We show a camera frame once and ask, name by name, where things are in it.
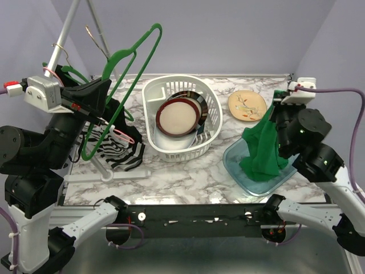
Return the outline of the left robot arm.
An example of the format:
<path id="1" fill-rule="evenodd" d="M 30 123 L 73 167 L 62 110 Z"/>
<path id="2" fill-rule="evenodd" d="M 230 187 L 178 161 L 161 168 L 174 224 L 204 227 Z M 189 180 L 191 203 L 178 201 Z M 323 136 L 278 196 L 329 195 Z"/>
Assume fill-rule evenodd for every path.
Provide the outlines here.
<path id="1" fill-rule="evenodd" d="M 68 109 L 52 116 L 44 133 L 13 126 L 1 127 L 1 173 L 5 200 L 16 230 L 13 250 L 2 264 L 22 273 L 55 273 L 73 257 L 76 248 L 107 225 L 121 225 L 127 204 L 116 196 L 78 221 L 50 228 L 63 168 L 86 122 L 103 115 L 110 79 L 63 87 L 60 96 Z"/>

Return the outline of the green tank top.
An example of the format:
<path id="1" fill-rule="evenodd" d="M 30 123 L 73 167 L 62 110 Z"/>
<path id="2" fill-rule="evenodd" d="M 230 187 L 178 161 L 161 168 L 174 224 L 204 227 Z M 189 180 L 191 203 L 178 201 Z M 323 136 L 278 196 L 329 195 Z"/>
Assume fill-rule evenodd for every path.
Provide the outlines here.
<path id="1" fill-rule="evenodd" d="M 269 119 L 273 108 L 271 105 L 258 124 L 244 129 L 242 133 L 249 156 L 240 161 L 240 167 L 255 182 L 267 182 L 276 178 L 288 165 L 288 160 L 278 154 L 276 125 Z"/>

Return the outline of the green hanger back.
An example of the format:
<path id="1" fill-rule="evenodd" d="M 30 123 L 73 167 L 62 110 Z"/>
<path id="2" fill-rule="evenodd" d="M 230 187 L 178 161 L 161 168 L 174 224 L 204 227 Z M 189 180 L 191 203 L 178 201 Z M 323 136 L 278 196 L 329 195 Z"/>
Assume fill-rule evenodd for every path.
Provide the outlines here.
<path id="1" fill-rule="evenodd" d="M 98 78 L 89 81 L 71 66 L 57 65 L 55 73 L 63 83 L 63 87 L 60 88 L 62 105 L 71 110 L 77 118 L 100 124 L 105 111 L 111 109 L 107 104 L 111 80 Z"/>

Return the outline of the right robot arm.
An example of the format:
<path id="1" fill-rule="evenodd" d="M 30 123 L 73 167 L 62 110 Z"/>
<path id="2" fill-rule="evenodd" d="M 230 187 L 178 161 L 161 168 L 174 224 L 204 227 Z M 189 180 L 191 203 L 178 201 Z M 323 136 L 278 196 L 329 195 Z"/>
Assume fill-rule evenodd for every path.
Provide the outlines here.
<path id="1" fill-rule="evenodd" d="M 331 125 L 318 110 L 303 104 L 275 103 L 269 120 L 277 130 L 279 156 L 295 155 L 293 167 L 323 189 L 339 209 L 317 209 L 272 195 L 263 207 L 263 219 L 270 224 L 282 220 L 315 228 L 336 238 L 350 253 L 364 256 L 364 202 L 350 183 L 343 159 L 322 142 Z"/>

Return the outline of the black tank top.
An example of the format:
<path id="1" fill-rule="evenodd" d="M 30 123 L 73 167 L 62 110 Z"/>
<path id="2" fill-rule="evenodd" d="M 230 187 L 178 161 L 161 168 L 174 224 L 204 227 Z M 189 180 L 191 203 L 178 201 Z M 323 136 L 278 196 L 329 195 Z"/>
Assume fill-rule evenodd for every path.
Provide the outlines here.
<path id="1" fill-rule="evenodd" d="M 65 87 L 75 87 L 90 82 L 79 71 L 77 71 L 70 65 L 66 66 L 57 65 L 55 72 L 60 77 Z M 114 115 L 114 112 L 118 109 L 118 107 L 119 107 L 119 102 L 113 98 L 106 104 L 104 114 L 102 115 L 102 118 L 105 120 L 104 122 L 105 126 L 109 124 L 110 120 Z M 112 122 L 111 124 L 114 125 L 116 129 L 132 137 L 131 132 L 127 133 L 129 129 L 125 122 L 126 119 L 132 122 L 134 121 L 132 115 L 123 107 L 120 113 L 117 115 L 115 121 Z M 138 137 L 132 137 L 132 138 L 134 139 L 134 141 L 137 141 L 138 139 Z"/>

